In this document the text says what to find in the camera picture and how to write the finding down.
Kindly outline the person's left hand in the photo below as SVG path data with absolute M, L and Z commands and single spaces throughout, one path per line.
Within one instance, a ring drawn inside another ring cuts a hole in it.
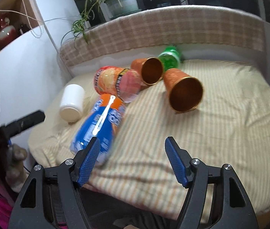
M 6 152 L 6 182 L 16 193 L 21 191 L 28 177 L 24 168 L 27 156 L 27 150 L 17 144 L 12 144 Z

